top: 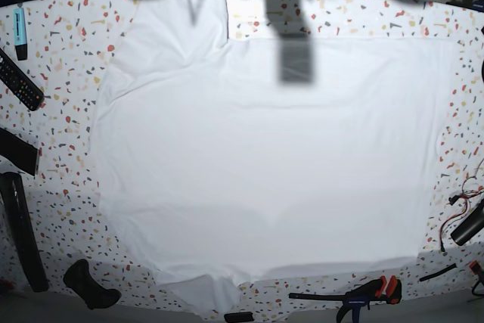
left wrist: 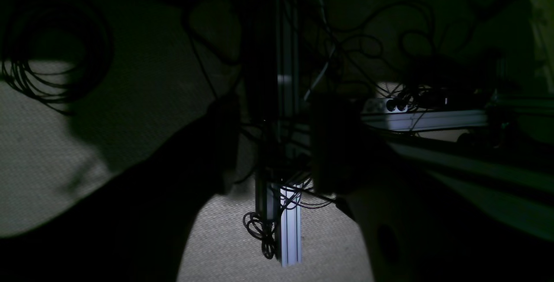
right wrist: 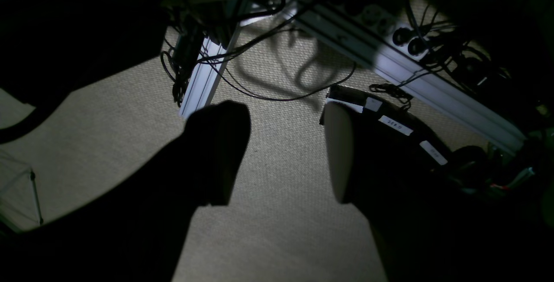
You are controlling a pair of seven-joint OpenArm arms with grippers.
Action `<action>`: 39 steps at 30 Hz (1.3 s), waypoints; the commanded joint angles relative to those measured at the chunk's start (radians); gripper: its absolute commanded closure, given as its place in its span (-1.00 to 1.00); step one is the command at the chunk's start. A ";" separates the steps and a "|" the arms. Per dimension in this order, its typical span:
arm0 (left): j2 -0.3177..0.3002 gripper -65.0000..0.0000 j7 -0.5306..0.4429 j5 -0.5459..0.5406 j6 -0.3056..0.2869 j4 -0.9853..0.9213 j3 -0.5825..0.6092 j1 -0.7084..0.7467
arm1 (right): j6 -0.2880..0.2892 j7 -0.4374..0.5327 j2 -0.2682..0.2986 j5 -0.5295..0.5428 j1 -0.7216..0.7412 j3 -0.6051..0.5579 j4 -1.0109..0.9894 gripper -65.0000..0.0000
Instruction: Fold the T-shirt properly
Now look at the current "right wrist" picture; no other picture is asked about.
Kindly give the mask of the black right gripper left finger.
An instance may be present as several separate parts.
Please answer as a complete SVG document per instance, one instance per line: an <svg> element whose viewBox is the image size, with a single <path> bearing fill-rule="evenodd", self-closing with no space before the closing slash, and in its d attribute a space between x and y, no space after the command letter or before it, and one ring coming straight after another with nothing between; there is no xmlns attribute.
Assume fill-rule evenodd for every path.
<svg viewBox="0 0 554 282"><path fill-rule="evenodd" d="M1 238L3 282L170 282L192 217L229 204L251 136L243 103L194 112L133 175L47 225Z"/></svg>

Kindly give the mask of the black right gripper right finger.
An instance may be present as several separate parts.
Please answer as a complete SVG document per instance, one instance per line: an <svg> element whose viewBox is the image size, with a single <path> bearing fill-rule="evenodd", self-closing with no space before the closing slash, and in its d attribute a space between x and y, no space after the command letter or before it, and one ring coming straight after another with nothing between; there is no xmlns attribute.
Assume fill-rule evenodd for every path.
<svg viewBox="0 0 554 282"><path fill-rule="evenodd" d="M388 280L551 282L553 154L530 142L503 166L388 112L324 109L334 195L368 220Z"/></svg>

